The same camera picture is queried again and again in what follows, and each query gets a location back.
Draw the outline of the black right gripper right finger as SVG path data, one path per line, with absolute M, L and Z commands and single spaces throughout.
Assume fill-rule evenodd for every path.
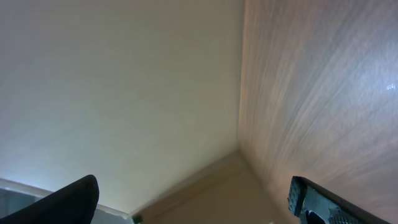
M 300 224 L 388 224 L 304 177 L 293 176 L 289 210 Z

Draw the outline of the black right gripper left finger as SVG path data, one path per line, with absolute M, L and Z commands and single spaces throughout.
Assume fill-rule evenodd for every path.
M 95 176 L 86 175 L 22 210 L 1 224 L 90 224 L 100 191 Z

